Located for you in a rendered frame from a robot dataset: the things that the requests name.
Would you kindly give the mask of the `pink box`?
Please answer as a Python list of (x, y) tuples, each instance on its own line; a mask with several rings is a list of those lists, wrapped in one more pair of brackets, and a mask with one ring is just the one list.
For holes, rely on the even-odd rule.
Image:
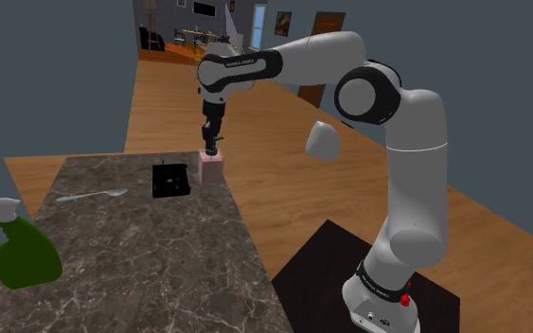
[(212, 184), (223, 179), (224, 158), (220, 152), (208, 155), (205, 149), (198, 153), (198, 178), (200, 184)]

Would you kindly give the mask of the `green spray bottle white trigger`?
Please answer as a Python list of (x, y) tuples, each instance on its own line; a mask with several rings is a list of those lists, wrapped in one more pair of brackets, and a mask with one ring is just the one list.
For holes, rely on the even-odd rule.
[(62, 261), (52, 241), (16, 214), (20, 200), (0, 198), (0, 282), (9, 289), (49, 283), (62, 275)]

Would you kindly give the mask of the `silver spoon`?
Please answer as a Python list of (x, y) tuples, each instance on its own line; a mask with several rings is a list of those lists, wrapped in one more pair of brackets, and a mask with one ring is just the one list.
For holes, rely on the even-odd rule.
[(117, 188), (117, 189), (110, 189), (110, 190), (104, 190), (99, 192), (93, 192), (93, 193), (87, 193), (87, 194), (79, 194), (74, 196), (65, 196), (65, 197), (59, 197), (56, 199), (56, 202), (69, 202), (69, 201), (75, 201), (87, 197), (92, 197), (96, 195), (107, 195), (110, 197), (118, 197), (127, 192), (126, 188)]

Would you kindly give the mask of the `window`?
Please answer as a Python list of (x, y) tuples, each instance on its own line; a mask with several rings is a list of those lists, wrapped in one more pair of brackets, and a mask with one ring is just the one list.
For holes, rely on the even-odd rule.
[(254, 51), (259, 51), (261, 49), (266, 8), (267, 6), (265, 4), (256, 4), (254, 6), (251, 38), (249, 42), (249, 48)]

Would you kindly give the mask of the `framed wall picture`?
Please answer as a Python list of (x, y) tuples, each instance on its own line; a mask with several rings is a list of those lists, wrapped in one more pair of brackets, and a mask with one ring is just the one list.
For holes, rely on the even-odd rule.
[(287, 37), (292, 14), (288, 11), (279, 11), (275, 19), (275, 35)]

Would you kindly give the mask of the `dining table with chairs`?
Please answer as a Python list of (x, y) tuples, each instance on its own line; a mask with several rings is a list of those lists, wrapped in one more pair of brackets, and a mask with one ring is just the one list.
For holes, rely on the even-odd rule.
[(174, 41), (176, 44), (187, 45), (192, 42), (196, 46), (206, 46), (220, 39), (219, 35), (198, 30), (174, 29)]

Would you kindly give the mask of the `brown door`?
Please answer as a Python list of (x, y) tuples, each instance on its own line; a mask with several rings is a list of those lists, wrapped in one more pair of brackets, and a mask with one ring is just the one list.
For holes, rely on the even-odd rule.
[[(342, 29), (346, 14), (344, 12), (318, 11), (315, 15), (312, 35), (335, 32)], [(319, 108), (325, 91), (325, 85), (300, 86), (297, 96)]]

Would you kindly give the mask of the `black wall screen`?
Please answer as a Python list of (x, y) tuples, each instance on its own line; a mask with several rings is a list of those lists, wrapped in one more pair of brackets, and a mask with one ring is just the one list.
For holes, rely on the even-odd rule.
[(192, 3), (192, 12), (207, 17), (215, 17), (217, 10), (215, 5), (194, 1)]

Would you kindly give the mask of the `black square box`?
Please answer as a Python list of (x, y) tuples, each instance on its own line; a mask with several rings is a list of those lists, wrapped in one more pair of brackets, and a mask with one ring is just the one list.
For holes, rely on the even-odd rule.
[(154, 199), (179, 197), (190, 194), (186, 164), (152, 166), (152, 197)]

